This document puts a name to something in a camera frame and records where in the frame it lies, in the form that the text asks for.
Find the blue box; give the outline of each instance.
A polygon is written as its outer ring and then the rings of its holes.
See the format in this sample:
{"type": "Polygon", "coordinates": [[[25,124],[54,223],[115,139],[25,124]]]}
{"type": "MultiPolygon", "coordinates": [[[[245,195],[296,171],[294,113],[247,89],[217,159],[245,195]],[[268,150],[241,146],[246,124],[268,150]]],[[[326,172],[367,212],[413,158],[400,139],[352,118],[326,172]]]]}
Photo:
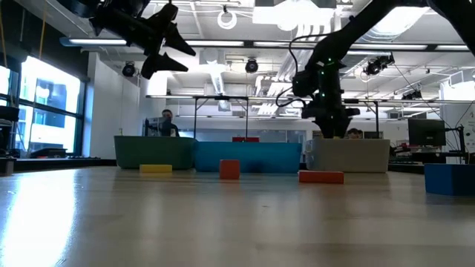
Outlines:
{"type": "Polygon", "coordinates": [[[301,153],[298,143],[197,142],[194,167],[219,172],[222,159],[237,159],[241,173],[296,174],[301,153]]]}
{"type": "Polygon", "coordinates": [[[426,164],[425,191],[448,196],[475,196],[475,165],[426,164]]]}

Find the man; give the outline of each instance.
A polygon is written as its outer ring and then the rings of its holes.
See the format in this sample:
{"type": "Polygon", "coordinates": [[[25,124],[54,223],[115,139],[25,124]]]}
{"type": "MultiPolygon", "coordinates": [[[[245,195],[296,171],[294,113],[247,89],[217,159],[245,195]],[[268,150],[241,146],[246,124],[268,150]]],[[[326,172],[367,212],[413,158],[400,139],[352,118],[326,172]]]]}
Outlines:
{"type": "Polygon", "coordinates": [[[363,131],[360,131],[356,128],[349,129],[348,139],[363,139],[363,131]]]}
{"type": "Polygon", "coordinates": [[[173,113],[169,109],[165,109],[162,111],[162,118],[164,118],[164,120],[160,123],[160,135],[180,137],[178,127],[171,123],[173,113]]]}

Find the pole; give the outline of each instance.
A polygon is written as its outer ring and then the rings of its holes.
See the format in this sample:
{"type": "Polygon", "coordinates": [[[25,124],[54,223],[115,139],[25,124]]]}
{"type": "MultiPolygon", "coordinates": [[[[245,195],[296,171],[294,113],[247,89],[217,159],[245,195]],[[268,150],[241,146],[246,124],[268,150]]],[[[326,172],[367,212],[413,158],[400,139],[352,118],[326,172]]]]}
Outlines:
{"type": "Polygon", "coordinates": [[[465,137],[464,137],[464,127],[463,125],[457,128],[459,132],[459,139],[460,139],[460,152],[462,152],[462,158],[465,161],[465,164],[470,164],[468,162],[468,155],[465,153],[465,137]]]}
{"type": "Polygon", "coordinates": [[[246,142],[247,142],[248,127],[249,127],[249,99],[246,100],[246,142]]]}
{"type": "Polygon", "coordinates": [[[194,98],[194,128],[193,128],[193,138],[196,139],[196,113],[198,112],[198,98],[194,98]]]}
{"type": "Polygon", "coordinates": [[[379,104],[375,101],[374,105],[376,105],[376,134],[378,134],[379,139],[379,104]]]}

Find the red block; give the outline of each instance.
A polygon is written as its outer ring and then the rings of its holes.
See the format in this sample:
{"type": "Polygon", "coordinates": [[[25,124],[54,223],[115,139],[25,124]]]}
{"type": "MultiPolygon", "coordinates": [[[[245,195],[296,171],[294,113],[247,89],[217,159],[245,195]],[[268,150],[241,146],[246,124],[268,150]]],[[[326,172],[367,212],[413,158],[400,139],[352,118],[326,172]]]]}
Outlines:
{"type": "Polygon", "coordinates": [[[343,184],[344,174],[339,171],[299,171],[298,181],[343,184]]]}
{"type": "Polygon", "coordinates": [[[220,179],[239,179],[240,165],[236,159],[222,159],[220,162],[220,179]]]}

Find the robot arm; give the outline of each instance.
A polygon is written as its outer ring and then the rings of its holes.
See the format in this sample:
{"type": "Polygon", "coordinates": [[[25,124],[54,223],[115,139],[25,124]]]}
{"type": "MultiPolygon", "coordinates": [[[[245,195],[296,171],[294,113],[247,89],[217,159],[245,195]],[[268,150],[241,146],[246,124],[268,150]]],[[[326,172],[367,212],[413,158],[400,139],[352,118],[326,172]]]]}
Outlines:
{"type": "Polygon", "coordinates": [[[302,117],[315,117],[315,123],[325,138],[343,137],[351,117],[359,114],[358,109],[345,108],[341,103],[341,60],[354,42],[399,6],[432,7],[453,25],[475,54],[475,32],[471,29],[475,5],[468,0],[372,0],[344,28],[319,42],[305,70],[295,74],[292,80],[296,96],[313,96],[318,90],[314,101],[304,108],[302,117]]]}
{"type": "Polygon", "coordinates": [[[178,13],[173,4],[165,4],[158,13],[144,19],[141,15],[150,0],[58,1],[72,13],[89,18],[96,36],[106,29],[126,40],[128,46],[141,47],[147,56],[142,67],[142,76],[146,79],[159,70],[188,70],[166,53],[159,54],[163,43],[188,55],[196,55],[178,33],[177,25],[172,23],[178,13]]]}

